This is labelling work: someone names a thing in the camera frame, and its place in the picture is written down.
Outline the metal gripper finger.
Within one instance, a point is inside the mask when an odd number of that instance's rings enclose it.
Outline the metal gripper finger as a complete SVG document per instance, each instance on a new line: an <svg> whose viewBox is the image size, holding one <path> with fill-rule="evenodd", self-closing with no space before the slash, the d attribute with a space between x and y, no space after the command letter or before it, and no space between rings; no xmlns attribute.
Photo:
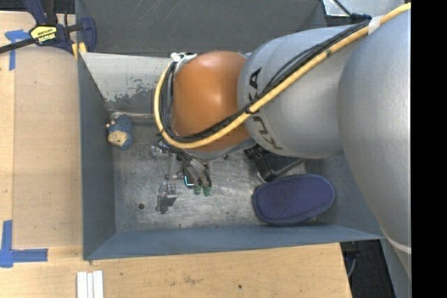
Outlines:
<svg viewBox="0 0 447 298"><path fill-rule="evenodd" d="M178 194L175 182L164 180L158 189L156 212L158 214L166 214L168 209L174 205L177 198Z"/></svg>
<svg viewBox="0 0 447 298"><path fill-rule="evenodd" d="M173 156L174 153L170 146L165 144L153 144L150 147L150 154L152 158L157 158L160 156Z"/></svg>

